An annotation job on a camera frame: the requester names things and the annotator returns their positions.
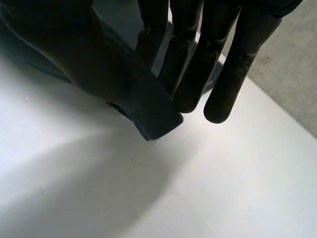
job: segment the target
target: finger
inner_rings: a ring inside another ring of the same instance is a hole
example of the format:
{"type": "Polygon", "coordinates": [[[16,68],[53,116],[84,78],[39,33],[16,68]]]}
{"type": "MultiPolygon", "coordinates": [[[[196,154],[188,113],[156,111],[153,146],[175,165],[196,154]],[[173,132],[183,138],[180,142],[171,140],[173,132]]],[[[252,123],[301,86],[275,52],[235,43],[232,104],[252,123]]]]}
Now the finger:
{"type": "Polygon", "coordinates": [[[229,117],[260,47],[281,21],[282,18],[275,18],[254,8],[242,9],[228,57],[205,105],[207,120],[222,123],[229,117]]]}
{"type": "Polygon", "coordinates": [[[168,0],[138,0],[138,3],[144,25],[135,51],[152,68],[166,33],[168,0]]]}
{"type": "Polygon", "coordinates": [[[238,6],[205,1],[200,39],[173,98],[179,112],[196,108],[239,12],[238,6]]]}
{"type": "Polygon", "coordinates": [[[171,0],[173,36],[169,41],[159,80],[171,97],[178,86],[195,41],[203,0],[171,0]]]}

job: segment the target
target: dark fabric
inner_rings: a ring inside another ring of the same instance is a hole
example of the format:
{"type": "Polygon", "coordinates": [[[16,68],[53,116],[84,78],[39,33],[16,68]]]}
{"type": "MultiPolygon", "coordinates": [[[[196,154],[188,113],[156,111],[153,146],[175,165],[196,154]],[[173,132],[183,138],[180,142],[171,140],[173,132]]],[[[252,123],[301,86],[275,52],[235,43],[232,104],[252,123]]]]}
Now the dark fabric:
{"type": "MultiPolygon", "coordinates": [[[[53,62],[56,62],[58,65],[60,65],[63,68],[61,71],[66,70],[68,73],[74,72],[75,75],[78,74],[78,72],[76,72],[78,67],[73,69],[67,68],[67,65],[72,65],[72,61],[78,60],[77,58],[72,59],[72,56],[67,53],[62,55],[56,54],[56,50],[59,49],[56,48],[56,46],[58,47],[59,44],[59,42],[57,42],[59,37],[68,37],[64,36],[62,32],[65,32],[66,35],[69,35],[69,29],[72,24],[74,24],[74,27],[78,27],[76,22],[67,22],[64,27],[59,21],[56,22],[56,25],[52,24],[54,23],[53,21],[47,21],[48,25],[46,25],[44,30],[45,34],[51,32],[52,29],[58,29],[61,30],[59,31],[59,34],[61,35],[57,37],[56,41],[54,40],[56,36],[54,33],[51,35],[52,38],[49,38],[49,41],[43,42],[43,39],[39,38],[40,35],[39,37],[37,36],[39,32],[36,31],[36,27],[41,25],[41,23],[38,21],[38,19],[41,19],[41,17],[38,18],[38,16],[35,16],[30,21],[29,18],[32,18],[34,15],[33,11],[19,15],[14,11],[14,8],[10,8],[9,10],[10,12],[14,12],[14,14],[10,15],[9,12],[7,14],[6,11],[1,11],[3,14],[5,14],[6,24],[8,24],[10,29],[14,31],[15,35],[18,35],[21,39],[26,41],[28,45],[31,44],[33,47],[37,48],[41,54],[47,55],[50,60],[53,60],[53,62]],[[23,21],[23,24],[26,24],[26,26],[24,25],[22,27],[18,23],[22,19],[26,19],[26,22],[23,21]]],[[[93,24],[99,24],[98,20],[93,20],[93,22],[93,24]]],[[[124,98],[118,102],[118,106],[120,106],[120,108],[133,120],[135,126],[146,140],[155,140],[169,133],[171,130],[181,124],[183,119],[180,113],[177,113],[172,108],[171,99],[169,98],[168,94],[164,91],[157,78],[155,78],[153,74],[145,67],[144,63],[138,59],[134,51],[126,46],[126,44],[111,28],[109,28],[106,24],[103,24],[102,31],[105,33],[104,36],[106,36],[104,39],[105,43],[112,45],[112,56],[115,54],[116,57],[119,57],[119,61],[116,61],[115,59],[112,60],[112,63],[119,63],[120,65],[118,65],[118,67],[122,67],[122,70],[118,71],[117,73],[124,73],[126,71],[126,76],[131,76],[130,79],[123,78],[123,80],[128,80],[127,82],[131,83],[131,88],[128,94],[126,94],[126,96],[124,96],[124,98]]],[[[68,47],[69,48],[65,50],[70,50],[74,47],[74,45],[69,45],[68,47]]],[[[85,46],[83,45],[83,47],[79,48],[78,50],[84,50],[84,48],[85,46]]],[[[94,54],[96,57],[101,57],[100,54],[96,54],[94,52],[95,51],[92,51],[88,54],[92,54],[91,57],[94,57],[94,54]]],[[[87,70],[92,70],[92,72],[95,71],[93,65],[94,61],[90,62],[89,66],[93,68],[87,70]]],[[[107,70],[112,70],[113,72],[116,72],[117,70],[115,68],[107,67],[111,66],[107,65],[106,63],[102,72],[100,71],[100,75],[104,74],[103,72],[107,70]]]]}

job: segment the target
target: white table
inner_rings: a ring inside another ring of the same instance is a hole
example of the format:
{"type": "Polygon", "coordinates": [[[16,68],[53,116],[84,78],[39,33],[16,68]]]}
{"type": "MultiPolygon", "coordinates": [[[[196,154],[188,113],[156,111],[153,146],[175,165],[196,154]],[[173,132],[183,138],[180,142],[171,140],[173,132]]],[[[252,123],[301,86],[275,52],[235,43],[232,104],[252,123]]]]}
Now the white table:
{"type": "Polygon", "coordinates": [[[317,237],[317,141],[249,79],[223,124],[207,97],[146,142],[0,53],[0,237],[317,237]]]}

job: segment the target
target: fingertip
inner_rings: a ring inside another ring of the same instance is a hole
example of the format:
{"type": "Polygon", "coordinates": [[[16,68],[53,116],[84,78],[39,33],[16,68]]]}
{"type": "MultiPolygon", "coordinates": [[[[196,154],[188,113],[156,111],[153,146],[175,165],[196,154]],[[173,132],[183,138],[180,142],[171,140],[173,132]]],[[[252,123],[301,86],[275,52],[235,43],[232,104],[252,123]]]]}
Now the fingertip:
{"type": "Polygon", "coordinates": [[[204,108],[204,116],[205,118],[214,124],[221,124],[225,122],[230,115],[225,108],[217,107],[216,105],[212,105],[211,103],[206,103],[204,108]]]}

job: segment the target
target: black glove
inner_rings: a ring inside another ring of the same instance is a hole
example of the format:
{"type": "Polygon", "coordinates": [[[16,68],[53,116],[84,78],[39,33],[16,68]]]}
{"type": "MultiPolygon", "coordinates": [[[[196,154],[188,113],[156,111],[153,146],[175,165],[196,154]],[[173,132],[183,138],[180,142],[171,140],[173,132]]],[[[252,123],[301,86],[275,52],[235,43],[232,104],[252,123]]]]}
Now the black glove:
{"type": "Polygon", "coordinates": [[[4,23],[77,87],[129,117],[146,140],[183,122],[158,79],[92,0],[1,0],[4,23]]]}
{"type": "MultiPolygon", "coordinates": [[[[168,0],[138,0],[144,29],[136,52],[152,67],[165,34],[168,0]]],[[[204,92],[236,18],[233,43],[221,74],[205,105],[207,120],[225,121],[262,44],[302,0],[170,0],[173,37],[169,42],[159,80],[173,97],[179,112],[192,112],[204,92]],[[183,78],[195,40],[201,8],[201,36],[183,78]]]]}

